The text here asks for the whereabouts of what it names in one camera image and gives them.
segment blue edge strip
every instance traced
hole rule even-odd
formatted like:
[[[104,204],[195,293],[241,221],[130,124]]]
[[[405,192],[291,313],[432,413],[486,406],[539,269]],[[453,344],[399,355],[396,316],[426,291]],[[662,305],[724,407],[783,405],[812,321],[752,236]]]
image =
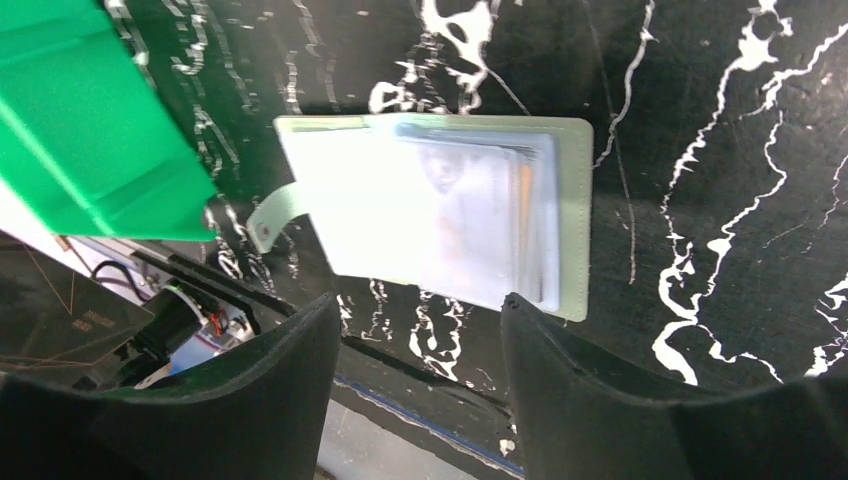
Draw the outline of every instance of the blue edge strip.
[[[477,445],[474,445],[473,443],[469,442],[468,440],[465,440],[464,438],[457,436],[455,433],[453,433],[449,430],[445,430],[444,428],[440,427],[439,425],[436,425],[435,423],[430,422],[429,420],[426,420],[423,417],[420,417],[420,416],[410,412],[409,410],[401,407],[400,405],[397,405],[396,403],[391,402],[391,401],[375,394],[374,392],[368,390],[367,388],[365,388],[365,387],[363,387],[363,386],[361,386],[357,383],[352,383],[341,375],[336,375],[335,380],[337,382],[341,383],[342,385],[344,385],[345,387],[348,387],[352,390],[355,390],[358,393],[374,400],[374,402],[379,403],[380,405],[383,405],[387,409],[394,411],[398,415],[402,415],[404,417],[407,417],[410,420],[415,421],[415,423],[418,423],[418,424],[422,425],[423,427],[425,427],[427,429],[433,430],[434,432],[438,432],[440,435],[443,435],[447,438],[450,438],[451,440],[462,445],[463,447],[467,448],[468,450],[476,453],[477,455],[480,455],[481,457],[485,457],[487,460],[489,460],[493,463],[496,463],[496,464],[504,467],[505,469],[510,470],[510,471],[512,471],[512,472],[514,472],[518,475],[522,475],[522,476],[524,475],[524,469],[519,467],[518,465],[516,465],[512,462],[509,462],[509,461],[507,461],[507,460],[505,460],[505,459],[503,459],[499,456],[496,456],[495,454],[493,454],[493,453],[491,453],[487,450],[483,450],[482,448],[478,447]]]

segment black cable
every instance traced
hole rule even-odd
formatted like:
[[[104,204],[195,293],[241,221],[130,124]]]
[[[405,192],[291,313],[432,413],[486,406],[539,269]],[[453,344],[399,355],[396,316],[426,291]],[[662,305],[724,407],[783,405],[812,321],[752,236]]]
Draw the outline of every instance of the black cable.
[[[114,260],[105,260],[103,262],[100,262],[96,267],[94,267],[94,270],[91,271],[91,277],[90,278],[92,280],[94,280],[95,282],[100,282],[100,280],[97,279],[97,274],[100,273],[100,270],[102,270],[105,267],[112,267],[116,270],[119,270],[121,273],[123,273],[124,278],[127,279],[128,286],[130,287],[130,289],[132,289],[133,293],[135,293],[135,296],[138,297],[138,299],[140,301],[146,302],[146,301],[150,300],[149,298],[147,298],[145,295],[143,295],[141,293],[141,290],[138,289],[138,286],[136,286],[135,281],[133,281],[133,278],[132,278],[132,275],[130,274],[129,269],[127,269],[127,267],[125,267],[122,263],[116,262]]]

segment green plastic bin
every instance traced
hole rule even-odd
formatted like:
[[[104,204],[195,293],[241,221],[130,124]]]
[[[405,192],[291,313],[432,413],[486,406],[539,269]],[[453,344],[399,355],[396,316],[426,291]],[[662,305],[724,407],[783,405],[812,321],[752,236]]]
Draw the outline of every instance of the green plastic bin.
[[[92,0],[0,15],[0,177],[54,233],[206,241],[215,187]]]

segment card holder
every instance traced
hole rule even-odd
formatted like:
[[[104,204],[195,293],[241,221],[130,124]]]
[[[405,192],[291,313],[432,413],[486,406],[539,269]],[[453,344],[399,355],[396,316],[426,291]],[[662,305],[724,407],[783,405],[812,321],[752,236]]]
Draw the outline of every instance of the card holder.
[[[248,219],[260,251],[292,212],[306,211],[339,275],[491,309],[515,291],[563,319],[585,318],[586,122],[385,114],[280,117],[275,126],[296,182]]]

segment floor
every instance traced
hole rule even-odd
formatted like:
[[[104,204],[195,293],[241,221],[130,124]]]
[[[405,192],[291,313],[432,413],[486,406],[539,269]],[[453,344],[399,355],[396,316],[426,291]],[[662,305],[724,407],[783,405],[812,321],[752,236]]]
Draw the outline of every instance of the floor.
[[[324,421],[318,465],[337,480],[474,480],[332,400]]]

